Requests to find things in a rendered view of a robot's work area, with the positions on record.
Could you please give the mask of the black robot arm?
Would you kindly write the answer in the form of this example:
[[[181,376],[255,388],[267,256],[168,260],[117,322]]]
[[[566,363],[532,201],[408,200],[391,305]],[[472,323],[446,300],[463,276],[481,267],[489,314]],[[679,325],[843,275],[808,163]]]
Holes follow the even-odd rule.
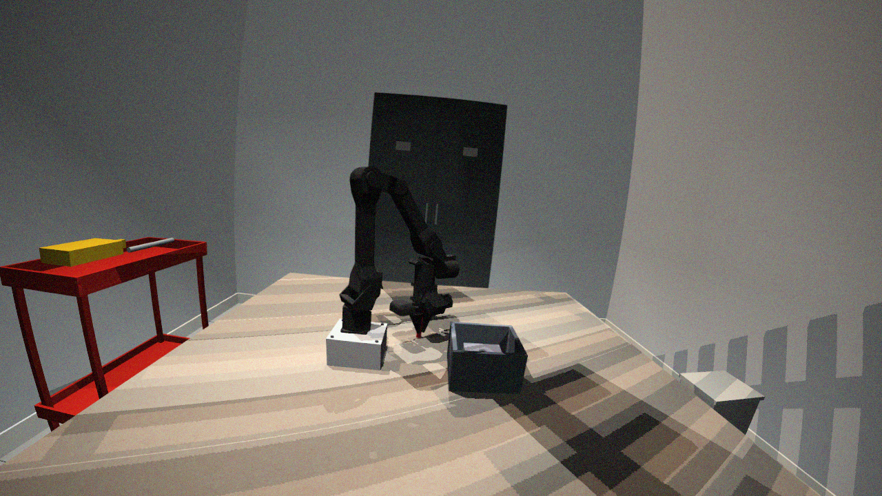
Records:
[[[350,273],[349,285],[340,292],[342,307],[341,333],[366,335],[371,329],[371,310],[383,289],[383,273],[374,266],[375,207],[381,192],[393,197],[393,201],[411,234],[411,244],[417,254],[409,263],[415,265],[415,280],[434,282],[435,278],[455,278],[460,272],[453,254],[445,255],[442,241],[423,220],[421,211],[409,192],[405,180],[379,172],[374,166],[357,167],[350,173],[351,194],[356,204],[355,266]],[[424,290],[424,291],[423,291]],[[427,309],[429,315],[443,314],[451,306],[449,294],[438,294],[433,287],[421,291],[417,305]]]

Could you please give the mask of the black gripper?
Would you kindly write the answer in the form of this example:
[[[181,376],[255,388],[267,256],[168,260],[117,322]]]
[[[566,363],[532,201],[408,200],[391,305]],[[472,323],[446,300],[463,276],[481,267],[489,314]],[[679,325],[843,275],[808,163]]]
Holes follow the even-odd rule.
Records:
[[[389,311],[392,313],[396,313],[401,316],[410,315],[412,318],[413,324],[415,325],[416,332],[418,335],[421,333],[421,318],[422,320],[422,332],[427,329],[427,325],[429,321],[431,321],[432,315],[429,315],[427,309],[424,307],[419,307],[417,305],[417,301],[419,296],[421,296],[421,291],[423,289],[427,289],[427,292],[431,292],[433,287],[437,287],[434,282],[419,282],[419,280],[415,280],[415,282],[411,282],[411,286],[413,287],[413,295],[410,296],[410,300],[413,302],[407,302],[406,300],[393,300],[390,302]],[[423,311],[423,313],[422,313]]]

